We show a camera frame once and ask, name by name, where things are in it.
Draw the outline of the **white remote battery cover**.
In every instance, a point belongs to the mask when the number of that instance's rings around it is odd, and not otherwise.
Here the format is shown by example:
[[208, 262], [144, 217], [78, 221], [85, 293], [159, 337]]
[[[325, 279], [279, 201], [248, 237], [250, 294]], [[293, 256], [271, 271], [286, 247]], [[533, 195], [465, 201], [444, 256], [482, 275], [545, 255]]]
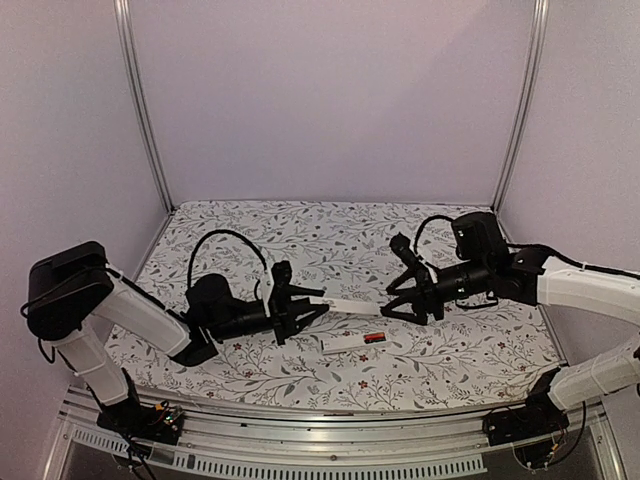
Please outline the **white remote battery cover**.
[[309, 301], [314, 305], [326, 305], [329, 307], [330, 312], [354, 314], [354, 315], [366, 315], [377, 316], [380, 314], [380, 307], [376, 303], [335, 299], [327, 297], [310, 297]]

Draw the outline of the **red black battery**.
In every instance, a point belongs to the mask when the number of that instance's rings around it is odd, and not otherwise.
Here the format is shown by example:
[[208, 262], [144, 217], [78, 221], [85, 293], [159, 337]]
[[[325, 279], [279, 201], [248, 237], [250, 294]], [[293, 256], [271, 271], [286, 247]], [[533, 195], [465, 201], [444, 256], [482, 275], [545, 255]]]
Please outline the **red black battery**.
[[383, 332], [378, 332], [378, 333], [374, 333], [374, 334], [367, 334], [364, 336], [364, 341], [365, 339], [385, 339], [386, 340], [386, 335]]

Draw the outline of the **white remote control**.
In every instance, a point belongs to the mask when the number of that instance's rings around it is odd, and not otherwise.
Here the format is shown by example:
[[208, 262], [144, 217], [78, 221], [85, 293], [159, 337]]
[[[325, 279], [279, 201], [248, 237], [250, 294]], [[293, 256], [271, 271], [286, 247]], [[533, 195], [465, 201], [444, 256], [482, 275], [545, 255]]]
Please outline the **white remote control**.
[[374, 333], [365, 333], [358, 335], [349, 335], [349, 336], [340, 336], [331, 339], [321, 340], [320, 341], [320, 352], [323, 355], [334, 355], [345, 352], [350, 352], [354, 350], [361, 350], [365, 348], [376, 348], [379, 346], [386, 346], [389, 343], [390, 338], [386, 335], [387, 343], [385, 344], [375, 344], [375, 345], [365, 345], [364, 336], [367, 334]]

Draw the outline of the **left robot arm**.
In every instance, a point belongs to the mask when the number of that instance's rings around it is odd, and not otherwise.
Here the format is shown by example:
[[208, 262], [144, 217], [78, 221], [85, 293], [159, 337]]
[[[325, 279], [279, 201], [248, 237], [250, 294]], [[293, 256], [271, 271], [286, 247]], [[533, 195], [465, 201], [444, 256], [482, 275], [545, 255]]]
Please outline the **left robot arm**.
[[88, 241], [36, 262], [21, 308], [30, 332], [50, 345], [93, 391], [99, 405], [128, 434], [148, 426], [131, 380], [109, 357], [89, 318], [109, 321], [145, 340], [171, 361], [198, 366], [217, 354], [217, 344], [272, 331], [278, 344], [328, 312], [321, 290], [291, 285], [291, 268], [275, 264], [262, 299], [233, 296], [220, 274], [188, 287], [188, 310], [178, 314], [115, 270], [104, 247]]

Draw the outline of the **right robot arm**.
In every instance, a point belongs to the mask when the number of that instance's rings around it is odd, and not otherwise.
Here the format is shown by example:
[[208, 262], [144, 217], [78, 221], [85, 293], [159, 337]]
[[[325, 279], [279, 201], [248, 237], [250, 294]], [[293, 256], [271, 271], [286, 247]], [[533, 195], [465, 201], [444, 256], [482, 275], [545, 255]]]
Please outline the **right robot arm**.
[[[444, 307], [473, 295], [489, 302], [510, 300], [529, 306], [569, 307], [638, 324], [639, 276], [609, 267], [580, 263], [541, 244], [515, 245], [503, 237], [497, 218], [472, 212], [449, 222], [459, 263], [443, 269], [422, 260], [416, 240], [403, 234], [390, 241], [391, 251], [405, 265], [386, 291], [391, 301], [381, 314], [424, 325], [441, 320]], [[601, 395], [639, 382], [639, 339], [574, 366], [544, 374], [517, 415], [517, 427], [537, 436], [566, 411]]]

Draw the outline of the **floral patterned table mat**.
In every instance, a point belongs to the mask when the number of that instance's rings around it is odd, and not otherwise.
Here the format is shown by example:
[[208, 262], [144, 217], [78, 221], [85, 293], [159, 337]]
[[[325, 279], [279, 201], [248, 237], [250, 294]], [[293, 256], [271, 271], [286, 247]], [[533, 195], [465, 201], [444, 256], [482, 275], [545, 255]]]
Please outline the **floral patterned table mat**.
[[[188, 280], [223, 275], [250, 300], [263, 262], [287, 260], [294, 282], [329, 298], [384, 304], [403, 270], [396, 233], [420, 236], [421, 254], [457, 260], [449, 220], [461, 206], [302, 201], [200, 201], [181, 205], [139, 276], [168, 307], [187, 307]], [[538, 310], [482, 297], [447, 305], [425, 326], [328, 313], [278, 345], [272, 333], [227, 340], [195, 368], [170, 361], [114, 327], [106, 348], [141, 386], [254, 405], [331, 410], [432, 410], [522, 400], [562, 359]], [[385, 332], [386, 346], [323, 355], [320, 341]]]

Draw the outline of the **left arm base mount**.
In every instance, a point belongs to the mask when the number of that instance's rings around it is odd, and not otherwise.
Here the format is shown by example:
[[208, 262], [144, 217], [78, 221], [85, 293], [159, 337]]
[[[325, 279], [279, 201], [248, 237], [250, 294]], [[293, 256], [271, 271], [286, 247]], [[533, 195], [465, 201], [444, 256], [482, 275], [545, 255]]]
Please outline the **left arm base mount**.
[[140, 402], [133, 380], [123, 371], [128, 388], [122, 401], [105, 405], [93, 394], [100, 408], [97, 425], [127, 439], [142, 439], [177, 445], [184, 425], [184, 410], [167, 400], [146, 406]]

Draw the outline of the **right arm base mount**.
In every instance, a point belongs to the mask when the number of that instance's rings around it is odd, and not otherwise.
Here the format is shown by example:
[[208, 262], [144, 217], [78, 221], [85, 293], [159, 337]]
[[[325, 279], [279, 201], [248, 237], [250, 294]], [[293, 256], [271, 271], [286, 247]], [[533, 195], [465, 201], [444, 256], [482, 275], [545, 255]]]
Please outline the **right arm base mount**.
[[490, 446], [551, 434], [569, 426], [567, 414], [550, 399], [553, 378], [560, 369], [542, 374], [527, 395], [523, 405], [491, 410], [482, 419], [482, 431]]

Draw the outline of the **right aluminium frame post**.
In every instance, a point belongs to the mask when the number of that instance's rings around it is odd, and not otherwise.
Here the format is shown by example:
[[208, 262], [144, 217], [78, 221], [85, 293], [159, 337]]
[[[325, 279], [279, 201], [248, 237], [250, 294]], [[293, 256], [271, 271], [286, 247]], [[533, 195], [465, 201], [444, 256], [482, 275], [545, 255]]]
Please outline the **right aluminium frame post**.
[[536, 0], [534, 2], [523, 81], [502, 168], [491, 204], [491, 208], [496, 214], [499, 214], [505, 205], [511, 180], [515, 172], [518, 154], [526, 131], [528, 115], [534, 99], [537, 77], [544, 51], [549, 4], [550, 2], [548, 0]]

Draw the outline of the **aluminium frame post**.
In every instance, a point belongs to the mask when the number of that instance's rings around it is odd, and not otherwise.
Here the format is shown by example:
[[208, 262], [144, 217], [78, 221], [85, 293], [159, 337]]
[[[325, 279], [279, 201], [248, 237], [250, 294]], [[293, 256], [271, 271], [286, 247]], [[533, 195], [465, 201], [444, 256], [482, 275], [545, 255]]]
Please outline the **aluminium frame post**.
[[491, 204], [491, 208], [496, 214], [499, 214], [505, 205], [511, 180], [515, 172], [518, 154], [526, 131], [528, 115], [534, 99], [537, 77], [544, 51], [549, 4], [550, 2], [548, 0], [536, 0], [534, 2], [523, 81], [502, 168]]
[[143, 148], [161, 205], [164, 211], [170, 215], [175, 211], [175, 203], [170, 193], [146, 101], [140, 63], [136, 50], [131, 2], [127, 0], [115, 0], [113, 5], [125, 72]]

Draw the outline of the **left aluminium frame post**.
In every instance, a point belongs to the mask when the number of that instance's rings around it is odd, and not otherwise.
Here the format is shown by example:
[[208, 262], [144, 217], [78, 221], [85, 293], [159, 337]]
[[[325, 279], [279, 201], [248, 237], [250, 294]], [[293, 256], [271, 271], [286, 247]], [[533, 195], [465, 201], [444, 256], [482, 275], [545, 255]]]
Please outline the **left aluminium frame post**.
[[170, 215], [175, 211], [175, 203], [170, 193], [146, 101], [140, 63], [136, 50], [131, 2], [127, 0], [115, 0], [113, 5], [125, 72], [143, 148], [161, 205], [164, 211]]

